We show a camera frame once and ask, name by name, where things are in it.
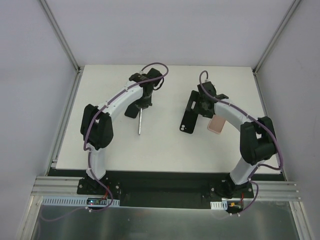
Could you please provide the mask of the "right aluminium frame post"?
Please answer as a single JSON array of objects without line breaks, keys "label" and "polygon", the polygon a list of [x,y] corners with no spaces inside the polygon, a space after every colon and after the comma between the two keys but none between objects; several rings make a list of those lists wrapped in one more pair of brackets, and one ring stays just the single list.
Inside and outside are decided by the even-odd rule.
[{"label": "right aluminium frame post", "polygon": [[294,16],[295,12],[299,8],[303,1],[302,0],[293,0],[287,11],[285,12],[283,18],[281,19],[279,25],[277,26],[275,32],[273,33],[271,39],[269,40],[267,46],[262,52],[262,55],[260,56],[258,62],[252,69],[253,75],[256,76],[261,67],[263,66],[264,62],[266,61],[267,57],[271,54],[274,46],[276,45],[277,41],[280,39],[282,36],[282,33],[284,32],[285,28],[289,24],[290,20]]}]

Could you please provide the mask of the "aluminium frame post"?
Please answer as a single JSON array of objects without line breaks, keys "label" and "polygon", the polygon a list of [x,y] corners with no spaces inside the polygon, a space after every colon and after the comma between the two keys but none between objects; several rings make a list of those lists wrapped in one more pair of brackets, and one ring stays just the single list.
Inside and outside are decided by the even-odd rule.
[{"label": "aluminium frame post", "polygon": [[56,19],[56,17],[54,16],[53,11],[51,10],[48,2],[46,0],[38,0],[37,1],[41,7],[41,9],[44,12],[45,17],[47,18],[53,32],[54,35],[56,36],[60,46],[62,47],[62,50],[64,51],[64,53],[66,54],[69,62],[71,63],[72,67],[74,68],[76,73],[79,73],[81,71],[81,66],[79,65],[78,61],[76,60],[73,51],[70,47],[70,45],[68,44],[60,26],[59,23]]},{"label": "aluminium frame post", "polygon": [[283,18],[281,19],[279,25],[277,26],[275,32],[273,33],[271,39],[269,40],[267,46],[262,52],[262,55],[260,56],[258,62],[252,69],[253,75],[256,76],[261,67],[263,66],[264,62],[266,61],[267,57],[271,54],[274,46],[276,45],[277,41],[280,39],[282,36],[282,33],[284,32],[285,28],[289,24],[290,20],[294,16],[295,12],[299,8],[303,1],[302,0],[293,0],[287,11],[285,12]]}]

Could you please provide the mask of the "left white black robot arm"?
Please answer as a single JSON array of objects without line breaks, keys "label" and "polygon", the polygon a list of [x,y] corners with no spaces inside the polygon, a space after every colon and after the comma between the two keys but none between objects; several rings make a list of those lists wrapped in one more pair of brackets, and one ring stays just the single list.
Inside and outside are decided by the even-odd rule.
[{"label": "left white black robot arm", "polygon": [[120,113],[128,118],[142,118],[142,111],[152,106],[152,94],[162,87],[164,75],[155,68],[133,74],[126,85],[110,100],[88,104],[83,111],[80,133],[88,153],[85,177],[79,181],[78,194],[109,194],[105,152],[114,138],[113,121]]}]

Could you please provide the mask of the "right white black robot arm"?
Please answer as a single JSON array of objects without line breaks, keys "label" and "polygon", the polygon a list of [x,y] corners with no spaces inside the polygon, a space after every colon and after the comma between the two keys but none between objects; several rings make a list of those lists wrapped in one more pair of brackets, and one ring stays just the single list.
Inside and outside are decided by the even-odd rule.
[{"label": "right white black robot arm", "polygon": [[225,180],[215,186],[215,194],[231,199],[242,193],[259,165],[269,160],[278,150],[272,120],[267,117],[254,118],[229,100],[225,94],[217,94],[208,81],[192,90],[180,124],[180,131],[192,134],[198,116],[208,119],[221,118],[239,131],[241,158]]}]

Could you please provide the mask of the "black phone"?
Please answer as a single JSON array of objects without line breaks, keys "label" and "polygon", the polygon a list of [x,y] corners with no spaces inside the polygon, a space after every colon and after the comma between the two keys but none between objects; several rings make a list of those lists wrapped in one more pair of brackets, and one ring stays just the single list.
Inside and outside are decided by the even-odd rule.
[{"label": "black phone", "polygon": [[135,119],[138,116],[140,109],[135,104],[130,104],[124,112],[128,118]]},{"label": "black phone", "polygon": [[143,109],[140,108],[138,112],[138,135],[141,135],[142,131],[142,116],[143,116]]}]

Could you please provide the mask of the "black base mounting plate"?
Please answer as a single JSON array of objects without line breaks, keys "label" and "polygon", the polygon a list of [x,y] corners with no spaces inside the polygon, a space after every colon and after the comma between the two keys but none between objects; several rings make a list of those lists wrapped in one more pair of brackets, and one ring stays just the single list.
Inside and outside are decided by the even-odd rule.
[{"label": "black base mounting plate", "polygon": [[50,177],[78,177],[76,193],[122,207],[207,209],[223,199],[254,198],[252,183],[236,186],[227,173],[108,171],[100,181],[84,170],[50,169]]}]

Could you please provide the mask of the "black phone case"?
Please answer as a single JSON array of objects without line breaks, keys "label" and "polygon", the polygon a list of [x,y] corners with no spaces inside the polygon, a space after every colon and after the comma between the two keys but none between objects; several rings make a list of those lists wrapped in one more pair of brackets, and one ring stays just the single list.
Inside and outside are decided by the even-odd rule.
[{"label": "black phone case", "polygon": [[179,130],[183,133],[193,134],[197,119],[197,113],[195,113],[193,110],[186,110],[182,117]]}]

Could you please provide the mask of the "aluminium frame front rail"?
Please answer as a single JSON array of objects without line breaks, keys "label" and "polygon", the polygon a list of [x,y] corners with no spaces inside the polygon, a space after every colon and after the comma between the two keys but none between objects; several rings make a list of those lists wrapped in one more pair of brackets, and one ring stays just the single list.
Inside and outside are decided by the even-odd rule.
[{"label": "aluminium frame front rail", "polygon": [[[77,193],[80,177],[38,176],[32,187],[32,196],[80,196]],[[302,196],[292,181],[254,181],[253,193],[257,201],[301,202]]]}]

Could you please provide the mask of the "pink phone case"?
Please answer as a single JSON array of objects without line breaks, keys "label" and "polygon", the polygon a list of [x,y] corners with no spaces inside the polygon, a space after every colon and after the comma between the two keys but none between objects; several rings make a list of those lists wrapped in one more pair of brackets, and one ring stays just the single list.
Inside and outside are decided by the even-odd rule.
[{"label": "pink phone case", "polygon": [[219,135],[222,133],[225,122],[226,122],[226,120],[223,117],[215,114],[215,115],[213,115],[212,119],[210,120],[210,122],[207,126],[207,129],[210,132]]}]

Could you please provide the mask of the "left aluminium frame post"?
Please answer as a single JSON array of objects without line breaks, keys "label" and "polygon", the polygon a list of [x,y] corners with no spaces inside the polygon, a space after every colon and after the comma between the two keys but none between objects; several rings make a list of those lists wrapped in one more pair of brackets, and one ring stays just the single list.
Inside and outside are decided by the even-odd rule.
[{"label": "left aluminium frame post", "polygon": [[73,51],[70,47],[70,45],[68,44],[60,26],[59,23],[56,19],[56,17],[54,16],[53,11],[51,10],[48,2],[46,0],[38,0],[37,1],[41,7],[41,9],[44,12],[45,17],[47,18],[53,32],[54,35],[56,36],[60,46],[62,47],[62,50],[64,51],[64,53],[66,54],[69,62],[71,63],[72,67],[74,68],[76,73],[79,73],[81,71],[81,66],[79,65],[78,61],[76,60]]}]

